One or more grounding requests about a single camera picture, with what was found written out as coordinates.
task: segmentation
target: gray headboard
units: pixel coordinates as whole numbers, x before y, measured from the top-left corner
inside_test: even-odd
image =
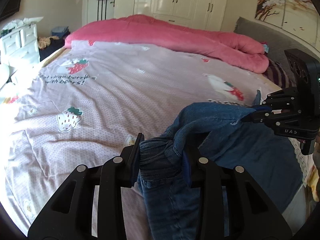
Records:
[[[281,63],[282,67],[292,81],[295,80],[293,73],[290,70],[287,58],[284,54],[285,49],[300,49],[320,61],[319,57],[317,57],[311,50],[303,46],[298,41],[281,32],[262,24],[249,21],[242,17],[240,17],[237,21],[235,33],[249,36],[259,42],[267,42],[270,46],[268,57],[273,61]]]

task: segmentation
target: blue denim garment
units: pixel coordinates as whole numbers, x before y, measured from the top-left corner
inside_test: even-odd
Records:
[[[188,188],[181,173],[189,134],[210,132],[199,146],[201,154],[226,168],[243,166],[280,212],[285,210],[302,184],[302,173],[287,138],[264,124],[240,121],[254,111],[194,103],[160,137],[140,144],[138,186],[154,240],[195,238],[200,191]]]

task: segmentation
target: beige fluffy cloth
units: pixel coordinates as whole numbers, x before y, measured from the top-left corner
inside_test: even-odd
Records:
[[[51,44],[50,39],[58,40],[59,37],[58,36],[50,36],[48,38],[39,37],[38,38],[38,47],[39,47],[39,49],[45,49],[46,47],[48,47]]]

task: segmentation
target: pink bed sheet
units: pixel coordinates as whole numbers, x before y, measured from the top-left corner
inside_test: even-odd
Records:
[[[74,40],[155,44],[174,51],[202,54],[255,73],[269,65],[264,48],[245,35],[195,30],[145,15],[89,23],[66,38]]]

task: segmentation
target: silver bolt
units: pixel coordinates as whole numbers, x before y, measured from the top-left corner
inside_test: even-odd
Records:
[[[244,168],[242,166],[236,166],[236,171],[242,173],[244,172]]]
[[[199,162],[202,163],[202,164],[206,164],[206,163],[208,163],[208,159],[204,158],[204,157],[201,157],[201,158],[199,158]]]
[[[123,159],[118,156],[118,157],[115,157],[115,158],[113,159],[113,162],[114,162],[114,163],[120,163],[120,162],[122,162],[122,160],[123,160]]]
[[[86,168],[85,168],[84,165],[80,165],[80,166],[77,167],[77,171],[78,171],[78,172],[83,172],[83,171],[85,171],[85,169],[86,169]]]

